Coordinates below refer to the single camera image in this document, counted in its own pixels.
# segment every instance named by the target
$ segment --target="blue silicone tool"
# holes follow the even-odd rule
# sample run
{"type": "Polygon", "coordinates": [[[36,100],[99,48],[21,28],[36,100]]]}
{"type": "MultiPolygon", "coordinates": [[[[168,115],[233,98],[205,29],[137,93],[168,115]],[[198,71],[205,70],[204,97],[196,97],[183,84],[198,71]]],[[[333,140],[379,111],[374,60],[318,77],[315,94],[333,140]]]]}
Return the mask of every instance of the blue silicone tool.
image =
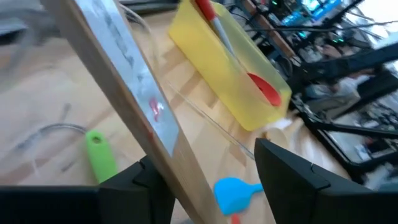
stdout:
{"type": "Polygon", "coordinates": [[[251,195],[263,191],[261,184],[247,184],[235,177],[220,179],[214,186],[214,195],[224,215],[232,215],[246,209],[251,195]]]}

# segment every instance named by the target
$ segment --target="wooden table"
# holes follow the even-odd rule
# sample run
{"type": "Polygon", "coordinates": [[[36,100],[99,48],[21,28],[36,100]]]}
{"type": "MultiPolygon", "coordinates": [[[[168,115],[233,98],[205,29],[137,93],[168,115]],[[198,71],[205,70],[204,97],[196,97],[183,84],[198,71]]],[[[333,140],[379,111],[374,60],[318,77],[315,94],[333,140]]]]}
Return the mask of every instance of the wooden table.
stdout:
{"type": "MultiPolygon", "coordinates": [[[[210,186],[218,179],[231,175],[249,183],[258,183],[256,165],[245,149],[253,151],[254,139],[263,130],[248,132],[240,127],[169,39],[167,28],[174,14],[159,14],[146,20],[162,52],[162,76],[158,79],[206,179],[210,186]],[[175,90],[195,106],[187,103],[175,90]]],[[[143,47],[146,53],[151,54],[143,32],[138,39],[146,46],[143,47]]],[[[0,50],[0,66],[5,64],[14,49],[15,46],[11,45],[0,50]]],[[[67,41],[53,39],[44,46],[30,50],[12,80],[6,86],[0,86],[0,184],[96,184],[85,154],[82,134],[57,130],[33,142],[31,147],[18,147],[29,135],[52,123],[73,123],[101,131],[113,148],[119,170],[145,156],[67,41]]],[[[300,128],[293,139],[300,143],[290,149],[294,153],[347,177],[346,172],[319,142],[313,140],[306,128],[300,128]]],[[[177,202],[172,223],[183,223],[187,219],[187,214],[177,202]]],[[[264,193],[253,198],[241,221],[250,224],[274,223],[264,193]]]]}

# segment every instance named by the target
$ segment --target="yellow plastic box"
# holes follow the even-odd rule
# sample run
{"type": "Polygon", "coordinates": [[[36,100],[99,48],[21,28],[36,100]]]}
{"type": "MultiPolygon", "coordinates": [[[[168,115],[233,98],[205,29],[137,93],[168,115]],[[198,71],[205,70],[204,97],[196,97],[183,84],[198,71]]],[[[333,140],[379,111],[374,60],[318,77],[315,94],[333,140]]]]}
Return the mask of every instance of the yellow plastic box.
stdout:
{"type": "Polygon", "coordinates": [[[224,6],[213,7],[229,37],[238,62],[220,42],[189,0],[183,0],[169,29],[176,43],[244,129],[252,131],[285,116],[291,90],[268,59],[224,6]],[[274,107],[247,75],[256,74],[278,92],[274,107]]]}

